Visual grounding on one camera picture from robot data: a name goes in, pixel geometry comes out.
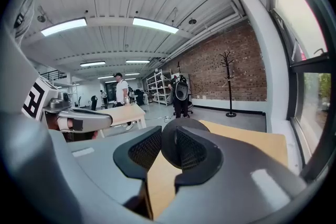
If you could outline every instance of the ceiling light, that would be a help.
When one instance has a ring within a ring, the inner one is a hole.
[[[87,26],[86,20],[84,18],[76,19],[76,20],[70,20],[70,21],[65,22],[65,23],[50,26],[50,27],[42,30],[41,33],[45,37],[47,37],[47,36],[52,35],[52,34],[57,33],[57,32],[61,32],[61,31],[64,31],[64,30],[68,30],[68,29],[72,29],[72,28],[76,28],[76,27],[81,27],[81,26]]]
[[[126,63],[149,63],[148,60],[126,60]]]
[[[114,78],[114,76],[100,77],[98,79],[109,79],[109,78]]]
[[[81,63],[81,67],[90,67],[90,66],[99,66],[99,65],[105,65],[105,61],[100,61],[100,62],[85,62]]]
[[[176,34],[176,32],[179,30],[178,28],[166,25],[166,24],[161,24],[158,22],[154,22],[152,20],[146,20],[146,19],[140,19],[140,18],[134,18],[133,19],[133,25],[139,25],[139,26],[144,26],[144,27],[149,27],[149,28],[154,28],[166,32],[170,32],[173,34]]]

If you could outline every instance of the wooden table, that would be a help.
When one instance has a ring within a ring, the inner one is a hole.
[[[145,112],[137,104],[127,104],[117,108],[98,110],[97,112],[108,114],[113,118],[111,126],[120,125],[127,122],[137,121],[138,128],[146,128]]]
[[[243,130],[200,120],[210,132],[249,143],[287,167],[286,138],[281,134],[270,134]],[[156,219],[175,197],[175,177],[182,170],[172,166],[161,154],[157,156],[148,172],[148,192]]]

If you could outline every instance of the glass window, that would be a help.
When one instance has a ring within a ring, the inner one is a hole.
[[[313,153],[328,116],[331,75],[329,73],[298,74],[298,83],[296,118],[304,133],[309,150]]]
[[[319,23],[306,0],[275,0],[275,11],[295,38],[289,52],[293,61],[306,60],[327,52]],[[297,52],[300,52],[301,57],[294,57]]]

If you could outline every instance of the window frame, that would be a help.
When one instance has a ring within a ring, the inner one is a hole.
[[[299,145],[302,158],[302,171],[300,175],[306,180],[311,181],[318,178],[328,161],[332,157],[332,153],[336,149],[336,18],[333,9],[328,0],[306,0],[318,21],[328,52],[320,56],[307,60],[292,62],[291,54],[293,42],[285,27],[281,27],[277,19],[283,19],[275,12],[275,0],[260,0],[269,11],[275,27],[278,30],[279,36],[284,47],[286,62],[289,75],[289,99],[287,120],[290,121],[296,139]],[[330,73],[331,74],[331,95],[330,107],[326,123],[324,125],[320,142],[312,154],[310,161],[305,163],[302,142],[300,137],[303,137],[303,131],[297,121],[295,114],[297,110],[302,110],[303,94],[302,94],[302,75],[303,73]]]

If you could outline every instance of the metal shelving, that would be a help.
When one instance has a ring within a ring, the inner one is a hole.
[[[147,79],[147,88],[149,91],[156,91],[153,93],[154,99],[153,101],[160,104],[169,105],[169,97],[170,97],[170,90],[168,87],[168,82],[171,78],[170,71],[162,71],[160,70],[159,73],[154,74],[154,76]]]

